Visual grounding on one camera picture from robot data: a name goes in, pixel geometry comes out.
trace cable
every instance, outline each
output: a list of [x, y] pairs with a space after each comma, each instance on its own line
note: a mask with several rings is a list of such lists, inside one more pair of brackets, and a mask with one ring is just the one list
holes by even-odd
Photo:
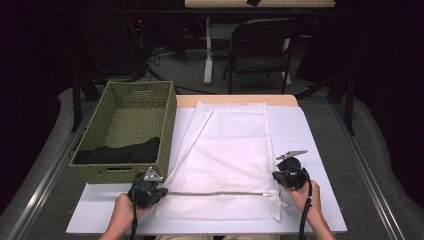
[[306, 217], [308, 215], [309, 208], [311, 207], [312, 202], [312, 182], [311, 178], [309, 177], [309, 173], [306, 171], [305, 168], [297, 168], [293, 166], [287, 166], [288, 168], [292, 168], [296, 170], [296, 172], [303, 174], [306, 177], [306, 180], [308, 181], [309, 188], [308, 188], [308, 198], [306, 199], [305, 206], [303, 207], [302, 217], [300, 218], [300, 226], [299, 226], [299, 240], [306, 239], [305, 236], [305, 224], [306, 224]]
[[[146, 69], [147, 69], [147, 72], [149, 72], [153, 77], [155, 77], [159, 81], [170, 81], [170, 80], [162, 77], [161, 75], [157, 74], [156, 72], [154, 72], [153, 69], [150, 67], [150, 65], [148, 63], [146, 63]], [[185, 88], [185, 87], [181, 87], [181, 86], [177, 86], [177, 85], [174, 85], [174, 87], [175, 87], [175, 92], [179, 95], [181, 95], [181, 93], [178, 91], [177, 88], [181, 88], [181, 89], [193, 91], [193, 92], [198, 92], [198, 93], [204, 93], [204, 94], [215, 94], [215, 93], [212, 93], [212, 92], [200, 91], [200, 90]]]
[[138, 174], [134, 177], [134, 181], [133, 184], [131, 186], [131, 199], [133, 202], [133, 214], [134, 214], [134, 218], [133, 218], [133, 222], [132, 222], [132, 228], [131, 228], [131, 236], [130, 236], [130, 240], [133, 240], [135, 237], [135, 233], [137, 231], [137, 226], [138, 226], [138, 220], [137, 220], [137, 199], [135, 199], [135, 193], [134, 193], [134, 188], [135, 188], [135, 183], [137, 181], [137, 177]]

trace zipper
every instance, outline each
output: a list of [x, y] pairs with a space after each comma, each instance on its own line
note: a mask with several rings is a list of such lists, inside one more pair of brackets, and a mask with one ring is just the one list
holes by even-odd
[[256, 193], [256, 192], [209, 192], [209, 193], [188, 193], [188, 192], [168, 192], [167, 195], [171, 196], [218, 196], [218, 195], [251, 195], [251, 196], [262, 196], [262, 197], [271, 197], [272, 193]]

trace wire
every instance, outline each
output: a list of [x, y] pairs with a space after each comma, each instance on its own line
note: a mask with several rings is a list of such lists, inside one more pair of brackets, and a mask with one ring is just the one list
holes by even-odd
[[138, 225], [138, 221], [137, 221], [137, 205], [136, 205], [137, 200], [135, 199], [135, 194], [134, 194], [134, 188], [135, 188], [135, 183], [137, 181], [137, 176], [138, 175], [136, 175], [136, 177], [134, 177], [134, 181], [133, 181], [133, 184], [131, 186], [131, 197], [132, 197], [131, 199], [132, 199], [132, 202], [133, 202], [133, 214], [134, 214], [134, 218], [133, 218], [133, 223], [132, 223], [132, 228], [131, 228], [130, 240], [133, 240], [134, 239], [135, 233], [137, 231], [137, 225]]
[[309, 188], [308, 188], [308, 198], [306, 199], [305, 206], [303, 207], [302, 217], [300, 218], [300, 226], [299, 226], [299, 240], [306, 239], [305, 236], [305, 224], [306, 224], [306, 217], [308, 215], [309, 208], [311, 207], [312, 202], [312, 182], [311, 178], [309, 177], [308, 171], [306, 171], [305, 168], [297, 168], [293, 166], [287, 166], [288, 168], [292, 168], [296, 170], [296, 172], [303, 174], [306, 177], [306, 180], [308, 181]]

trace white mesh bag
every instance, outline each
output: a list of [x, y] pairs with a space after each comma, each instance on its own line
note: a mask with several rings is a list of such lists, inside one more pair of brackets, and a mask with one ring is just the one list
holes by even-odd
[[266, 104], [198, 103], [155, 217], [280, 219]]

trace wicker basket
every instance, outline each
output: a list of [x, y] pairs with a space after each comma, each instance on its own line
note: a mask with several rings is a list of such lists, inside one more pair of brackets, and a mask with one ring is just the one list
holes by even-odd
[[[130, 183], [149, 167], [164, 179], [168, 173], [177, 100], [172, 82], [110, 82], [69, 166], [87, 182]], [[76, 164], [78, 152], [102, 146], [118, 148], [160, 137], [154, 163]]]

